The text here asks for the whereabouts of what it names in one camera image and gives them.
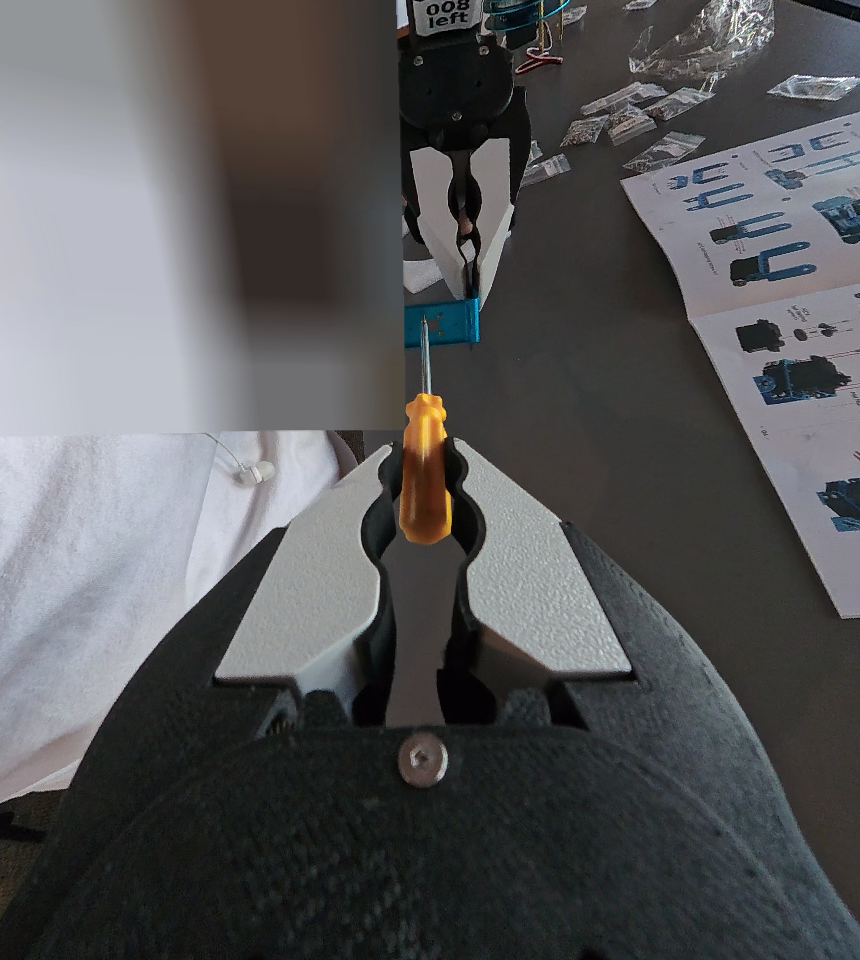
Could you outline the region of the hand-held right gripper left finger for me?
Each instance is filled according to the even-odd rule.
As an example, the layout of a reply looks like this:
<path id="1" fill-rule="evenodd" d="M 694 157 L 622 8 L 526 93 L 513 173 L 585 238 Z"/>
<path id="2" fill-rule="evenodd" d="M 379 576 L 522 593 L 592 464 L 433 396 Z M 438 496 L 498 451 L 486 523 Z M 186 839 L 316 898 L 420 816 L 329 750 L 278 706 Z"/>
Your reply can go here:
<path id="1" fill-rule="evenodd" d="M 385 445 L 296 517 L 283 536 L 215 679 L 288 682 L 297 691 L 358 694 L 370 682 L 356 646 L 375 622 L 379 573 L 362 541 L 384 492 Z"/>

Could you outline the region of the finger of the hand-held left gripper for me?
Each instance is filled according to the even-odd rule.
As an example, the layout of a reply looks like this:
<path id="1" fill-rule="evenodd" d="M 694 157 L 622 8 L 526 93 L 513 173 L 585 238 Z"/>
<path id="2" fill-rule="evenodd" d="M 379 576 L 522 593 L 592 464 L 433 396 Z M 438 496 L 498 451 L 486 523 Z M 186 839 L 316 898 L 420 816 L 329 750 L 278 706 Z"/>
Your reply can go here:
<path id="1" fill-rule="evenodd" d="M 487 140 L 470 156 L 470 174 L 479 188 L 481 204 L 475 226 L 480 250 L 475 259 L 480 301 L 486 301 L 496 277 L 514 212 L 510 198 L 509 140 Z"/>
<path id="2" fill-rule="evenodd" d="M 451 159 L 432 147 L 410 153 L 419 212 L 418 231 L 448 289 L 453 295 L 467 294 L 467 262 L 460 250 L 460 225 L 453 213 L 449 192 L 453 181 Z"/>

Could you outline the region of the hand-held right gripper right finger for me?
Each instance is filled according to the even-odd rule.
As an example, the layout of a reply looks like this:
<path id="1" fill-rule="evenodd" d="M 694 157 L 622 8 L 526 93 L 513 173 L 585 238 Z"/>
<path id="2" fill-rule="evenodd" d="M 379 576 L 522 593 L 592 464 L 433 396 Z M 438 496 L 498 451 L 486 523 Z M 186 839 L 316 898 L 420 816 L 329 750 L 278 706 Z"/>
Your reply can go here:
<path id="1" fill-rule="evenodd" d="M 462 439 L 455 449 L 483 526 L 465 572 L 471 674 L 493 694 L 627 679 L 630 661 L 559 517 Z"/>

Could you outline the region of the blue metal bracket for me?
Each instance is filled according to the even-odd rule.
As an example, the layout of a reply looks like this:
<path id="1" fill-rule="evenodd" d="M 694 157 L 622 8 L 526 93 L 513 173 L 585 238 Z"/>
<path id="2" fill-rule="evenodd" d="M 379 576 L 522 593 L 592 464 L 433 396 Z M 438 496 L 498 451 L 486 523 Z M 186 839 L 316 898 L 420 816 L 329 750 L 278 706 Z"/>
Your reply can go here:
<path id="1" fill-rule="evenodd" d="M 404 309 L 404 349 L 418 350 L 426 322 L 430 346 L 477 344 L 481 339 L 480 299 L 408 305 Z"/>

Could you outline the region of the yellow-handled screwdriver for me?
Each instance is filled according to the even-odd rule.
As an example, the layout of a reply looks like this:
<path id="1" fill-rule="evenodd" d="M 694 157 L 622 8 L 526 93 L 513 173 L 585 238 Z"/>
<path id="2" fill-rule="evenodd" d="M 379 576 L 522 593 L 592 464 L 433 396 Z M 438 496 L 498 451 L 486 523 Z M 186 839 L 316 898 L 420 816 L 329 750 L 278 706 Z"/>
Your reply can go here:
<path id="1" fill-rule="evenodd" d="M 409 542 L 433 546 L 451 534 L 452 500 L 446 486 L 447 414 L 433 392 L 428 322 L 421 320 L 421 391 L 406 407 L 400 527 Z"/>

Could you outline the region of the blue toy robot base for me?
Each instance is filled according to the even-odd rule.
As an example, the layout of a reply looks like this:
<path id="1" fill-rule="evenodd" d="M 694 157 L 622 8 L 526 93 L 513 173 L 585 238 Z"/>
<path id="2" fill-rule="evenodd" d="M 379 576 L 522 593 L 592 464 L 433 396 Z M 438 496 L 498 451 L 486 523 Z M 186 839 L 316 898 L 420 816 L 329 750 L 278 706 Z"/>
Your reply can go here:
<path id="1" fill-rule="evenodd" d="M 484 29 L 515 51 L 536 41 L 538 24 L 565 10 L 570 1 L 484 1 Z"/>

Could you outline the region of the dark grey desk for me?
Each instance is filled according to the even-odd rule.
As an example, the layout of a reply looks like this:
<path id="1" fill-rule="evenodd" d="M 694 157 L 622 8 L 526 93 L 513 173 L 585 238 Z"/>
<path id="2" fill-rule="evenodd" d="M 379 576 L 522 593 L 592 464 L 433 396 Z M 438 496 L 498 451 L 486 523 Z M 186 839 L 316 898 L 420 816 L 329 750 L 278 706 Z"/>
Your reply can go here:
<path id="1" fill-rule="evenodd" d="M 448 431 L 572 522 L 724 678 L 860 923 L 860 619 L 833 607 L 740 426 L 623 164 L 665 130 L 714 153 L 860 111 L 860 25 L 777 2 L 717 96 L 523 189 L 482 340 L 434 351 Z"/>

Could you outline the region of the scattered small clear hardware bags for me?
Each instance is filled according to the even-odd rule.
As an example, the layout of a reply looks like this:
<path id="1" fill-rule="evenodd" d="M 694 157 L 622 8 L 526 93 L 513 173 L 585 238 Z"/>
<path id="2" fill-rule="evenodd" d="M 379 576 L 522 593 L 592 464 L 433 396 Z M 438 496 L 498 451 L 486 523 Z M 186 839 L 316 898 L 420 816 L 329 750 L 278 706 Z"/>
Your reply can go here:
<path id="1" fill-rule="evenodd" d="M 628 55 L 647 28 L 653 52 L 683 32 L 707 3 L 622 2 L 617 14 L 615 2 L 577 2 L 584 33 L 577 53 L 552 75 L 554 87 L 547 94 L 544 80 L 531 82 L 527 92 L 537 133 L 547 129 L 551 103 L 570 124 L 556 154 L 543 154 L 531 134 L 523 186 L 568 172 L 565 148 L 589 146 L 605 135 L 621 149 L 705 103 L 716 102 L 720 120 L 713 128 L 743 133 L 760 125 L 757 114 L 779 112 L 783 103 L 834 104 L 860 86 L 860 76 L 840 75 L 848 48 L 833 45 L 826 30 L 810 34 L 793 19 L 779 26 L 778 2 L 772 40 L 724 76 L 667 80 L 630 72 Z"/>

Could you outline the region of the person's white shirt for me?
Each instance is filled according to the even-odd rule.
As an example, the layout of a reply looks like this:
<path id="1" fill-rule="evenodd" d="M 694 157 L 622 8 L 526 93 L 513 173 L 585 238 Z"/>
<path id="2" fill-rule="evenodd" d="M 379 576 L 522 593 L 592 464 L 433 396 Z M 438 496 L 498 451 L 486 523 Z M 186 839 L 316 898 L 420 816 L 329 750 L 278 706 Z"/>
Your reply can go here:
<path id="1" fill-rule="evenodd" d="M 355 468 L 334 431 L 0 437 L 0 804 L 65 788 L 169 630 Z"/>

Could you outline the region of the crumpled clear plastic wrap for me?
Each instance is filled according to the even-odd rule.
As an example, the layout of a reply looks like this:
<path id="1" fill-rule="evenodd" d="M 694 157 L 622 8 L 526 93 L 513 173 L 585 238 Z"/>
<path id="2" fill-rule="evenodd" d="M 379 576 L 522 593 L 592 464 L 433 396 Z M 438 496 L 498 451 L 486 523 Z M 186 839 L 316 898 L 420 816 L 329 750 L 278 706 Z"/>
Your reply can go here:
<path id="1" fill-rule="evenodd" d="M 773 1 L 712 1 L 681 33 L 651 52 L 652 28 L 628 55 L 632 74 L 664 80 L 724 76 L 762 50 L 774 35 Z"/>

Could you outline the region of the open instruction booklet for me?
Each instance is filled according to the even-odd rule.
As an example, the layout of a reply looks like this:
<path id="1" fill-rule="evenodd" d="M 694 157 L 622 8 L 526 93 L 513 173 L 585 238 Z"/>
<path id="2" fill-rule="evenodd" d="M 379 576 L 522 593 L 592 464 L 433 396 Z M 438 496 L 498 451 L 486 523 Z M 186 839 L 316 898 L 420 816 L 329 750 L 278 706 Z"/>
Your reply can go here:
<path id="1" fill-rule="evenodd" d="M 860 618 L 860 112 L 622 186 L 831 601 Z"/>

